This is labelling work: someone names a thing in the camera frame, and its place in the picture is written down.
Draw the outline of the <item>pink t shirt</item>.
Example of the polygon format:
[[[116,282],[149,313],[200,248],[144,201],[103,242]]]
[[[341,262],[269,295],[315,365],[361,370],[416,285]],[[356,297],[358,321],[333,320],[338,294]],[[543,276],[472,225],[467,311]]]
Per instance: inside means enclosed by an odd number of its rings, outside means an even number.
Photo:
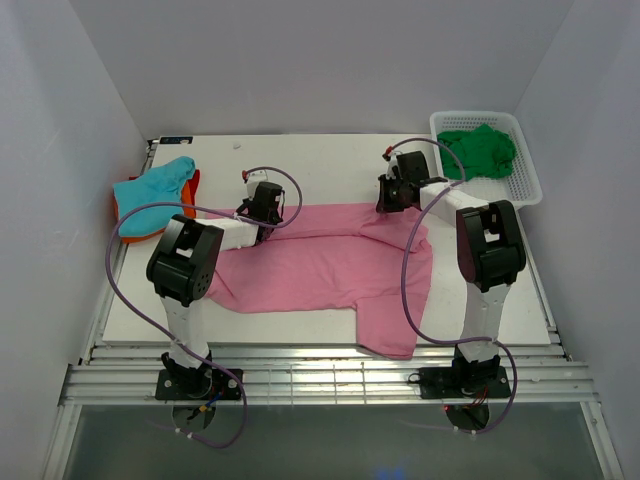
[[[417,218],[367,203],[307,205],[266,242],[220,253],[207,295],[243,314],[352,309],[360,346],[409,359],[433,269]]]

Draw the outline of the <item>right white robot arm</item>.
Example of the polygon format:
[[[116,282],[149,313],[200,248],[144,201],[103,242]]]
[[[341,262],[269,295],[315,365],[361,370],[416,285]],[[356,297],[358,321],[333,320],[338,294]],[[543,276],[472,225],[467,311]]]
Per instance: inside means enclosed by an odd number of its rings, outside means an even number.
[[[413,383],[424,399],[509,397],[499,327],[506,297],[526,265],[514,206],[507,200],[480,200],[460,191],[457,182],[431,176],[421,152],[388,149],[383,157],[388,168],[379,177],[377,212],[413,207],[453,226],[457,265],[467,287],[462,334],[450,344],[451,364],[421,368]]]

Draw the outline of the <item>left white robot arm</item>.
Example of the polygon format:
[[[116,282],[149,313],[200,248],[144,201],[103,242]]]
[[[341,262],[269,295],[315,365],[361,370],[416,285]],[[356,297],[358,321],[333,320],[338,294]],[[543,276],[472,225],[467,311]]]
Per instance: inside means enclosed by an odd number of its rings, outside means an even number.
[[[231,217],[196,220],[175,215],[162,234],[146,269],[174,336],[162,354],[155,398],[200,400],[219,394],[238,400],[237,382],[206,362],[211,351],[204,336],[201,299],[214,279],[221,252],[254,247],[282,222],[283,188],[266,179],[251,180]]]

